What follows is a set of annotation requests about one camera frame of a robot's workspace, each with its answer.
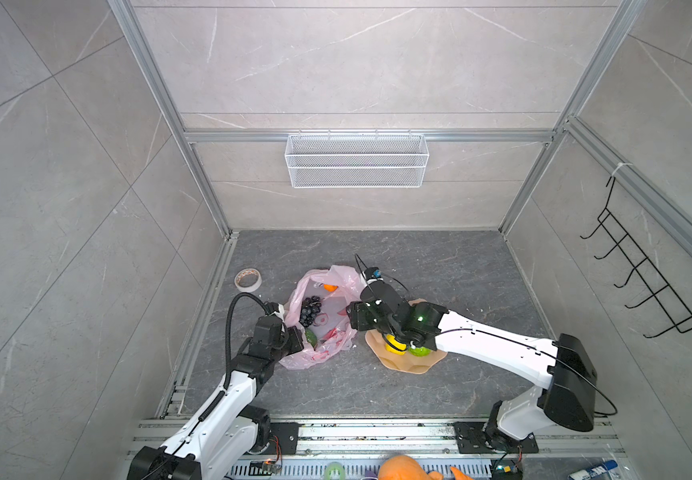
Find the dark green fake avocado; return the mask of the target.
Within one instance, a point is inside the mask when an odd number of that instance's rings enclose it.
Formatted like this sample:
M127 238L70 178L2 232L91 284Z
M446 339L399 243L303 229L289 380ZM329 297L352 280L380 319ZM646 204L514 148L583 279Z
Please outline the dark green fake avocado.
M306 329L305 330L305 337L308 343L311 345L313 349L316 349L318 344L319 344L319 339L317 335L311 330L311 329Z

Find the black fake grapes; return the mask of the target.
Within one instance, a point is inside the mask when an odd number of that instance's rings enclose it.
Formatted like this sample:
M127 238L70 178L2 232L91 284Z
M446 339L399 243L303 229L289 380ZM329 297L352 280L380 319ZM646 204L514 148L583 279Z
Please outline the black fake grapes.
M312 326L321 313L322 300L319 296L311 296L303 299L301 312L300 312L300 324L304 328Z

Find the pink plastic bag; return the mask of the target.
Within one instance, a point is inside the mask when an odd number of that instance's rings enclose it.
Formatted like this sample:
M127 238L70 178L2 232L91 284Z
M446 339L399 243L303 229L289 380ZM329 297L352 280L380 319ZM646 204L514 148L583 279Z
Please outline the pink plastic bag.
M323 284L337 285L335 292L327 292ZM289 370L305 370L322 364L352 346L357 331L351 327L348 306L358 301L365 282L357 270L351 266L333 265L328 269L308 271L300 281L286 305L285 323L298 327L304 334L304 349L281 360ZM304 328L300 324L303 299L319 296L322 300L321 313L314 324ZM319 344L313 349L305 337L305 330L311 329L318 337Z

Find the green fake fruit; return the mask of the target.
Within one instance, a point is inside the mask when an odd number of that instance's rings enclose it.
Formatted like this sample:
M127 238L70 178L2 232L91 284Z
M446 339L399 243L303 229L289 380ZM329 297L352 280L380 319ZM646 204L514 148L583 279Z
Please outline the green fake fruit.
M415 357L427 357L432 353L432 350L427 347L409 345L407 351Z

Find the pink scalloped bowl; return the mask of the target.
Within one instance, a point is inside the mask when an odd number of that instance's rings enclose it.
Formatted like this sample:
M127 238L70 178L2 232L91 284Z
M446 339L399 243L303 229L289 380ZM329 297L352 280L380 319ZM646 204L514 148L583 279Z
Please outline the pink scalloped bowl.
M421 302L421 300L415 300L409 303L413 305L418 302ZM383 336L374 330L366 331L365 339L383 366L398 372L421 375L427 373L433 366L447 356L447 353L437 349L432 350L432 353L427 357L415 357L408 351L406 351L404 355L391 353L386 349Z

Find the yellow fake lemon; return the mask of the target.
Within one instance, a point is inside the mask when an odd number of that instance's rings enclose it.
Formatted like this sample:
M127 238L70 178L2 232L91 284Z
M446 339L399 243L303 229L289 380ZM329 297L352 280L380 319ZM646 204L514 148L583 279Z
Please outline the yellow fake lemon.
M407 345L396 340L393 335L384 335L384 342L386 343L386 349L397 355L404 355L407 351Z

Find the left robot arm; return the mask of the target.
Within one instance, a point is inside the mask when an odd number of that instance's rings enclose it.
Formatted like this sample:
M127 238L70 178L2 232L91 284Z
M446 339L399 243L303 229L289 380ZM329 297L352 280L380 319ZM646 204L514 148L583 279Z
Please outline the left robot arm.
M270 442L267 410L252 402L285 357L301 352L305 335L277 315L261 317L228 364L222 384L197 413L161 446L133 458L129 479L222 479L248 452Z

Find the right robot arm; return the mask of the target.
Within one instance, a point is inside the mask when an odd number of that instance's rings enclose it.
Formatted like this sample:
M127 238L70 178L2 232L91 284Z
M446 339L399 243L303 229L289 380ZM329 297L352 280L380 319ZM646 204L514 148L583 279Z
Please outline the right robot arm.
M379 333L395 350L423 347L463 355L530 381L530 389L492 407L481 434L492 449L514 448L552 426L575 432L594 428L597 373L572 335L551 340L488 326L441 305L410 303L377 278L368 281L347 312L354 329Z

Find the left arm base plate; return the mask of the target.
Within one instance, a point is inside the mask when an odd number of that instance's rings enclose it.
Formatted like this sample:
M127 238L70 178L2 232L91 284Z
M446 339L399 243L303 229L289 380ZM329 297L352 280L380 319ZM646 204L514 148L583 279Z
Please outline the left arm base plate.
M282 456L295 455L298 449L301 424L296 422L271 422L260 425L250 454Z

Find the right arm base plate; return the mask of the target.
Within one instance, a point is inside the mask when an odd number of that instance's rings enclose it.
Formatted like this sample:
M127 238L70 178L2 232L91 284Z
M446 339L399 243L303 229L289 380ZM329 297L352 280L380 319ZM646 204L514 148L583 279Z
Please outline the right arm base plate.
M529 434L523 440L515 440L486 422L453 423L454 438L461 454L509 453L535 454L539 447L535 436Z

